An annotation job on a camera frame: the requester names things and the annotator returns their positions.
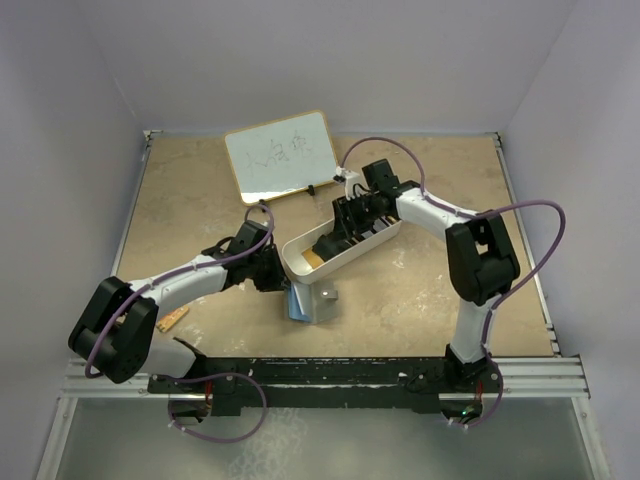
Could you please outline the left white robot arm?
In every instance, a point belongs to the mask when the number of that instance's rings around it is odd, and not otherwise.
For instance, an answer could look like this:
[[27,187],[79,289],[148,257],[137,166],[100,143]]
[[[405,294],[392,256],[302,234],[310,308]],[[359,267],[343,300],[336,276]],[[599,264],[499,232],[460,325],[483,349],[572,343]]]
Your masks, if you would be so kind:
[[246,220],[236,235],[191,261],[146,279],[111,276],[99,283],[68,338],[85,375],[115,384],[138,373],[170,377],[184,392],[202,387],[204,355],[181,339],[154,338],[157,322],[190,302],[247,280],[260,292],[282,291],[287,279],[273,229]]

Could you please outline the small whiteboard wooden frame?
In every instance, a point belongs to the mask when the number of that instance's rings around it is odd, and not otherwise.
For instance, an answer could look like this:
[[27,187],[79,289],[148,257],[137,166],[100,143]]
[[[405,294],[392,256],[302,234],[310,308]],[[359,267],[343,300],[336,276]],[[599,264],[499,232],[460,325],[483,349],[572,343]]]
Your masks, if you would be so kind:
[[231,131],[223,141],[247,206],[333,181],[337,157],[320,110]]

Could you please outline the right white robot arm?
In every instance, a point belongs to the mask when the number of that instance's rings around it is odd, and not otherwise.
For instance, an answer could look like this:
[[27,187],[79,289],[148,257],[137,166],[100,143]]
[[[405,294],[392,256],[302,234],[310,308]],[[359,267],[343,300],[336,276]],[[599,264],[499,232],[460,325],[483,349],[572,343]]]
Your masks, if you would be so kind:
[[386,159],[357,174],[338,167],[334,180],[345,195],[332,202],[334,226],[310,248],[327,263],[371,240],[374,228],[395,220],[419,226],[445,243],[450,282],[460,298],[456,330],[448,345],[456,358],[445,366],[446,383],[467,391],[480,379],[476,362],[487,354],[491,303],[503,297],[520,266],[501,216],[480,218],[430,197],[416,181],[400,181]]

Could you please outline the white oblong plastic tray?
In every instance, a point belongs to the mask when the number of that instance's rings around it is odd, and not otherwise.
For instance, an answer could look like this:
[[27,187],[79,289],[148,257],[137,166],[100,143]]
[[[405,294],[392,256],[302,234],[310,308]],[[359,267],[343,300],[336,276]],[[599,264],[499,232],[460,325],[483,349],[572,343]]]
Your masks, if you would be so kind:
[[281,257],[292,280],[310,285],[392,239],[401,225],[400,220],[383,216],[363,233],[342,238],[330,220],[287,242]]

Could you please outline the orange card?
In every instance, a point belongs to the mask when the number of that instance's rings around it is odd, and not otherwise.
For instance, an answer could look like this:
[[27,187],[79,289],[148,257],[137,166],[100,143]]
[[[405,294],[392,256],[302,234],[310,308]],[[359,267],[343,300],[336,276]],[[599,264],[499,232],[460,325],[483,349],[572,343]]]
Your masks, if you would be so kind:
[[188,306],[182,306],[165,315],[156,323],[156,329],[166,333],[174,328],[190,311]]

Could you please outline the gold black striped card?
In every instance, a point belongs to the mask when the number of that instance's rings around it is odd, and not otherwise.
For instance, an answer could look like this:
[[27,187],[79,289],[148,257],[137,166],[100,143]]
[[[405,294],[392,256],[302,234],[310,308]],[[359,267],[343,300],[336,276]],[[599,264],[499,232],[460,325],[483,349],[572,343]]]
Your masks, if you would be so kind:
[[302,253],[303,259],[307,262],[312,270],[321,267],[325,261],[316,254],[312,249],[307,249]]

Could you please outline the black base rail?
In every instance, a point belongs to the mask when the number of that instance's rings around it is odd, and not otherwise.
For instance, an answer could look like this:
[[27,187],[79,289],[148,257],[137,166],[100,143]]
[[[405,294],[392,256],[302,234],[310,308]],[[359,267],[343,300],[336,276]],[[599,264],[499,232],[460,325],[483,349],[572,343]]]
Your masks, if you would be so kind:
[[448,400],[476,400],[501,390],[496,366],[464,366],[452,357],[214,358],[187,377],[154,375],[152,394],[172,401],[201,397],[213,416],[244,408],[403,409],[438,413]]

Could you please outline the grey card holder wallet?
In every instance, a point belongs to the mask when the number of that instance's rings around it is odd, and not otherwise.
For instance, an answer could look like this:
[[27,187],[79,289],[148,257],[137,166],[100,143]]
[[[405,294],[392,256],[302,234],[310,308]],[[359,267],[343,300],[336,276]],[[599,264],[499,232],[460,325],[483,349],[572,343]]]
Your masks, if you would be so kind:
[[289,319],[305,324],[333,320],[339,316],[339,294],[331,280],[320,280],[306,285],[293,282],[286,296]]

